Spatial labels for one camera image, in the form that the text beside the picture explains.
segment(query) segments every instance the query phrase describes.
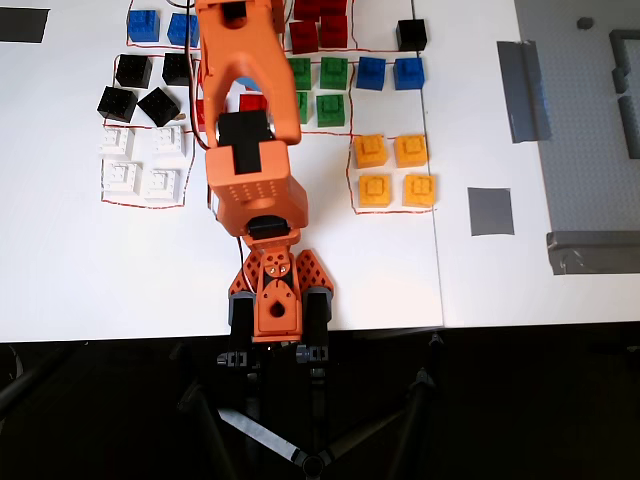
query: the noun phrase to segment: white block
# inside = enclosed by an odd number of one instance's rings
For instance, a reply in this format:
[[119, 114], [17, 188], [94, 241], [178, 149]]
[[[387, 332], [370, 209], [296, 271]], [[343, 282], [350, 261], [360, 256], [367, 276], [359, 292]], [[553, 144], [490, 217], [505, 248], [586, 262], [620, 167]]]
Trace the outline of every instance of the white block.
[[182, 127], [153, 129], [153, 156], [184, 160], [187, 155]]
[[174, 203], [178, 201], [180, 175], [175, 170], [151, 170], [144, 186], [148, 202]]
[[105, 128], [98, 152], [105, 160], [130, 162], [134, 137], [129, 128]]
[[139, 195], [142, 168], [135, 163], [105, 163], [103, 185], [105, 193]]

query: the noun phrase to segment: toy block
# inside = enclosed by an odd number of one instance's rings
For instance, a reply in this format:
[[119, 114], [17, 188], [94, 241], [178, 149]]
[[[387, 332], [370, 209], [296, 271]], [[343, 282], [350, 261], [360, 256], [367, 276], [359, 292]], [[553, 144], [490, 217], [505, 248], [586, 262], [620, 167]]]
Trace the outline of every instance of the toy block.
[[153, 156], [156, 158], [172, 158], [184, 160], [187, 156], [187, 144], [184, 141], [182, 127], [154, 128]]
[[320, 0], [320, 15], [346, 15], [347, 0]]
[[249, 112], [251, 110], [264, 110], [267, 111], [269, 105], [264, 95], [240, 95], [240, 112]]
[[433, 207], [436, 203], [436, 179], [427, 175], [407, 175], [404, 179], [405, 207]]
[[398, 168], [423, 167], [429, 161], [424, 135], [405, 135], [396, 138], [395, 151]]
[[345, 90], [347, 88], [346, 58], [322, 57], [320, 62], [320, 88]]
[[320, 18], [320, 1], [321, 0], [295, 0], [296, 3], [293, 5], [293, 19], [317, 22]]
[[427, 29], [424, 20], [400, 20], [396, 27], [398, 50], [401, 52], [421, 52], [427, 46]]
[[198, 117], [198, 130], [204, 132], [204, 100], [196, 100], [196, 116]]
[[152, 170], [145, 183], [144, 199], [152, 203], [178, 201], [180, 174], [175, 170]]
[[296, 90], [311, 90], [311, 59], [290, 58], [289, 63], [296, 81]]
[[344, 97], [319, 95], [316, 98], [318, 127], [344, 127]]
[[157, 127], [164, 127], [180, 113], [178, 105], [160, 88], [138, 102], [138, 106], [146, 113]]
[[128, 128], [105, 128], [98, 153], [105, 160], [129, 162], [133, 153], [134, 137], [133, 130]]
[[385, 208], [391, 203], [390, 175], [362, 175], [360, 177], [360, 206]]
[[137, 101], [136, 94], [129, 90], [106, 87], [98, 105], [98, 113], [107, 120], [129, 123]]
[[358, 168], [381, 167], [387, 162], [387, 148], [382, 135], [365, 135], [355, 139]]
[[298, 108], [300, 110], [300, 123], [302, 125], [309, 121], [309, 106], [307, 92], [298, 92]]
[[318, 30], [313, 21], [293, 22], [289, 24], [291, 48], [294, 55], [318, 51]]
[[[198, 24], [198, 17], [195, 15], [189, 15], [189, 36], [191, 38], [191, 48], [196, 48], [200, 43], [200, 25]], [[174, 13], [171, 16], [171, 23], [169, 24], [169, 31], [167, 37], [171, 42], [171, 45], [179, 45], [184, 47], [187, 41], [187, 16], [184, 13]]]
[[382, 91], [385, 76], [384, 58], [360, 57], [356, 88]]
[[172, 87], [189, 86], [189, 60], [184, 53], [166, 53], [162, 67], [162, 78]]
[[323, 15], [320, 25], [320, 45], [323, 48], [347, 48], [346, 15]]
[[155, 10], [129, 12], [129, 38], [132, 42], [157, 42], [160, 40], [160, 15]]
[[396, 90], [420, 90], [424, 85], [421, 58], [398, 58], [393, 65]]
[[142, 168], [135, 163], [106, 163], [102, 179], [104, 193], [138, 195]]
[[120, 55], [116, 80], [122, 87], [149, 88], [151, 59], [141, 55]]

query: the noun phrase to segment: orange robotic arm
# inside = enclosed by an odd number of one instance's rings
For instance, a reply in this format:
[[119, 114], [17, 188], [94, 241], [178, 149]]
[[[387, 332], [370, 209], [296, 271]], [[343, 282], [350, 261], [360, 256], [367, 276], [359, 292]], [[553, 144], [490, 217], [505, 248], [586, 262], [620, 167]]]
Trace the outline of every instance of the orange robotic arm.
[[[332, 293], [333, 285], [311, 252], [303, 252], [298, 265], [289, 252], [307, 226], [309, 208], [289, 166], [287, 147], [300, 142], [301, 132], [293, 73], [276, 33], [284, 30], [282, 1], [197, 0], [196, 11], [211, 145], [207, 179], [220, 201], [218, 220], [252, 250], [229, 293], [255, 292], [254, 342], [299, 341], [302, 294], [314, 286]], [[275, 131], [264, 111], [224, 113], [238, 77], [261, 88]]]

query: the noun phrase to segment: black block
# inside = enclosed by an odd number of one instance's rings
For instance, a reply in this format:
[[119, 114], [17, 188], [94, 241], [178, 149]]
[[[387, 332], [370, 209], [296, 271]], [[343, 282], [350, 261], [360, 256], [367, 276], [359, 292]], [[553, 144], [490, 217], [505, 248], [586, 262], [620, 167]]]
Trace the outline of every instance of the black block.
[[120, 55], [116, 80], [123, 87], [149, 88], [151, 60], [141, 55]]
[[178, 105], [160, 88], [140, 100], [138, 106], [158, 127], [164, 127], [180, 113]]
[[400, 20], [396, 27], [398, 50], [421, 52], [427, 46], [427, 29], [424, 20]]
[[129, 123], [137, 101], [136, 94], [129, 90], [106, 87], [98, 105], [98, 112], [107, 120]]
[[184, 53], [165, 54], [162, 78], [172, 87], [189, 86], [189, 61]]
[[581, 19], [578, 20], [579, 30], [591, 30], [594, 25], [595, 25], [595, 22], [591, 17], [582, 17]]

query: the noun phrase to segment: gray baseplate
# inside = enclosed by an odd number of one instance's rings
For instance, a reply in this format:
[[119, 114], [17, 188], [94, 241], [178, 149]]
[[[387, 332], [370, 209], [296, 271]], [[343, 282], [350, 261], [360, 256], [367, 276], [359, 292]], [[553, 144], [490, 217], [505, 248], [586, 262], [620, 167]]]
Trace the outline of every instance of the gray baseplate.
[[[551, 140], [539, 148], [552, 229], [640, 230], [640, 160], [630, 159], [609, 38], [612, 30], [640, 30], [640, 1], [515, 4], [522, 40], [537, 44], [546, 93]], [[593, 17], [595, 26], [579, 30], [581, 17]], [[640, 118], [640, 41], [625, 46], [625, 95]]]

